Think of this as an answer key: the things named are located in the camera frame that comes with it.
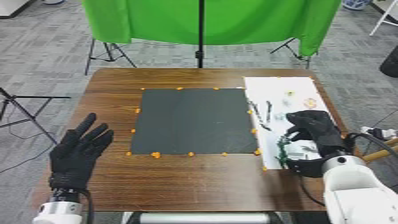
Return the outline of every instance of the white paper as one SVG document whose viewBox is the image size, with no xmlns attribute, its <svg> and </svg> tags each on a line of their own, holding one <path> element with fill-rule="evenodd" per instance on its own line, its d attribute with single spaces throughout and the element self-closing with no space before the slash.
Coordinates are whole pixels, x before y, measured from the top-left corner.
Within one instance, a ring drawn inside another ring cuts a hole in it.
<svg viewBox="0 0 398 224">
<path fill-rule="evenodd" d="M 314 102 L 312 110 L 326 110 L 321 96 L 308 77 L 244 77 L 246 99 L 257 105 L 259 117 L 271 131 L 259 125 L 259 119 L 252 108 L 252 122 L 257 129 L 257 145 L 262 151 L 262 164 L 267 169 L 282 169 L 275 157 L 278 157 L 276 141 L 292 126 L 285 120 L 285 113 L 308 110 L 305 103 Z M 271 103 L 269 122 L 266 122 L 267 104 Z M 291 159 L 319 158 L 312 141 L 296 141 L 285 145 L 285 153 Z"/>
</svg>

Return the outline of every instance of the wooden table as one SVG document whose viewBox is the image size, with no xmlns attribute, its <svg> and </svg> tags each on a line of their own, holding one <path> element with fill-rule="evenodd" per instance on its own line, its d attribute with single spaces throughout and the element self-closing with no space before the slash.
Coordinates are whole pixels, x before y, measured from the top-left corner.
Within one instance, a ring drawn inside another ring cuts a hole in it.
<svg viewBox="0 0 398 224">
<path fill-rule="evenodd" d="M 92 77 L 68 127 L 88 112 L 97 123 L 115 131 L 109 148 L 99 158 L 88 189 L 95 211 L 315 211 L 287 170 L 260 170 L 253 155 L 127 156 L 140 88 L 230 88 L 246 77 L 307 77 L 307 70 L 287 69 L 100 69 Z M 346 132 L 319 82 L 314 84 L 337 126 Z M 47 198 L 47 175 L 37 185 L 33 205 Z M 305 179 L 307 189 L 321 199 L 321 179 Z"/>
</svg>

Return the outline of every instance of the floor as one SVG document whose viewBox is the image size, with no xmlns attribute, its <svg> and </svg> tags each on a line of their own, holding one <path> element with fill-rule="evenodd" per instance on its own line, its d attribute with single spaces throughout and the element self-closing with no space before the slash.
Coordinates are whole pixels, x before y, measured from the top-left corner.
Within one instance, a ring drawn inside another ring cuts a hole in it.
<svg viewBox="0 0 398 224">
<path fill-rule="evenodd" d="M 371 126 L 398 109 L 398 79 L 378 72 L 378 65 L 395 46 L 398 29 L 381 25 L 374 36 L 367 36 L 378 17 L 371 7 L 362 12 L 339 9 L 319 55 L 310 63 L 310 70 L 323 83 L 349 131 L 358 131 L 363 125 Z M 72 97 L 70 100 L 51 102 L 37 119 L 56 139 L 90 79 L 90 76 L 83 76 L 88 41 L 90 29 L 79 0 L 68 0 L 60 6 L 44 6 L 37 1 L 13 19 L 0 20 L 0 86 L 12 94 Z M 303 63 L 291 57 L 285 49 L 269 55 L 269 50 L 278 45 L 280 43 L 266 43 L 205 47 L 205 67 L 303 68 Z M 189 45 L 134 40 L 122 49 L 141 68 L 195 67 L 195 47 Z M 102 66 L 129 67 L 129 64 L 124 60 L 113 64 L 93 61 L 90 72 Z M 28 110 L 35 110 L 42 101 L 21 102 Z M 17 111 L 12 113 L 8 107 L 3 122 L 19 117 L 21 114 Z M 395 128 L 395 122 L 398 114 L 378 127 Z M 29 137 L 37 134 L 37 129 L 26 123 L 10 130 L 0 130 L 0 170 L 49 147 L 42 135 L 19 139 L 10 132 Z M 37 208 L 29 206 L 29 197 L 45 163 L 44 153 L 33 161 L 0 173 L 3 224 L 28 223 L 35 215 Z M 385 158 L 369 166 L 385 185 L 398 191 L 395 160 Z M 116 223 L 108 221 L 113 215 L 116 214 L 100 215 L 97 223 Z"/>
</svg>

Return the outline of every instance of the light stand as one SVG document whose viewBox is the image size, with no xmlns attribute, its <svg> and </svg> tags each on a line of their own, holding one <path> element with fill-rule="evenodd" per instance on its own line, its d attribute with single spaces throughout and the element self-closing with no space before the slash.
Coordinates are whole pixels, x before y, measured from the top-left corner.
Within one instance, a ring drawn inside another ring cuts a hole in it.
<svg viewBox="0 0 398 224">
<path fill-rule="evenodd" d="M 196 68 L 202 68 L 204 59 L 204 0 L 198 0 L 198 49 L 195 52 Z"/>
<path fill-rule="evenodd" d="M 296 39 L 296 38 L 291 38 L 291 39 L 283 42 L 283 44 L 275 48 L 275 50 L 271 50 L 269 54 L 273 54 L 273 53 L 280 50 L 280 48 L 285 47 L 285 48 L 289 49 L 289 51 L 291 51 L 291 54 L 292 54 L 294 58 L 296 58 L 299 61 L 305 61 L 305 69 L 308 69 L 310 56 L 308 56 L 307 59 L 305 59 L 303 56 L 299 56 L 299 55 L 294 53 L 294 51 L 292 51 L 292 49 L 291 49 L 291 47 L 289 47 L 289 42 L 291 42 L 294 39 Z"/>
<path fill-rule="evenodd" d="M 3 96 L 3 106 L 1 106 L 1 111 L 0 111 L 0 121 L 3 119 L 3 114 L 5 114 L 8 103 L 13 105 L 15 109 L 21 111 L 21 113 L 22 113 L 22 115 L 26 117 L 19 121 L 13 121 L 13 122 L 0 125 L 0 128 L 5 128 L 5 127 L 8 127 L 8 126 L 12 126 L 15 124 L 21 124 L 21 123 L 31 121 L 35 127 L 38 128 L 42 134 L 49 138 L 53 144 L 58 144 L 53 136 L 47 134 L 45 129 L 42 128 L 40 124 L 35 121 L 35 117 L 38 116 L 40 111 L 44 110 L 44 107 L 45 107 L 51 99 L 70 99 L 70 97 L 67 97 L 67 96 L 15 96 L 15 95 L 10 96 L 8 93 L 5 92 L 3 88 L 0 88 L 0 94 Z M 29 114 L 29 112 L 22 108 L 21 104 L 17 103 L 15 99 L 45 99 L 45 102 L 44 102 L 44 104 L 42 104 L 42 106 L 40 106 L 40 108 L 38 108 L 38 110 L 35 111 L 33 114 Z"/>
<path fill-rule="evenodd" d="M 127 57 L 127 55 L 125 55 L 124 51 L 120 50 L 120 47 L 116 46 L 115 43 L 104 43 L 104 42 L 102 42 L 104 54 L 106 54 L 106 56 L 108 56 L 106 59 L 99 58 L 99 56 L 97 56 L 97 57 L 92 57 L 93 47 L 95 47 L 95 39 L 92 38 L 92 41 L 90 41 L 90 50 L 88 50 L 88 58 L 86 58 L 86 64 L 84 64 L 84 73 L 83 73 L 84 76 L 86 76 L 86 74 L 88 74 L 90 61 L 92 61 L 92 60 L 100 60 L 100 61 L 106 61 L 106 62 L 115 62 L 116 59 L 124 57 L 125 60 L 127 60 L 127 62 L 129 62 L 129 64 L 131 64 L 131 66 L 136 68 L 136 66 L 134 66 L 134 64 L 132 64 L 132 61 L 131 61 L 131 59 L 129 59 L 129 57 Z M 116 50 L 116 51 L 118 51 L 118 53 L 120 53 L 120 56 L 118 56 L 118 57 L 113 57 L 111 50 Z"/>
</svg>

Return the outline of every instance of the black mat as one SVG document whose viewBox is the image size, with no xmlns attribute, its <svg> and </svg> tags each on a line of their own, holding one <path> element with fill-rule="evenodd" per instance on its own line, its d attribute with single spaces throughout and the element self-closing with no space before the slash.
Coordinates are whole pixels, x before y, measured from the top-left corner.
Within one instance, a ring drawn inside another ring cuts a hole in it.
<svg viewBox="0 0 398 224">
<path fill-rule="evenodd" d="M 143 91 L 132 154 L 252 153 L 257 148 L 241 89 Z"/>
</svg>

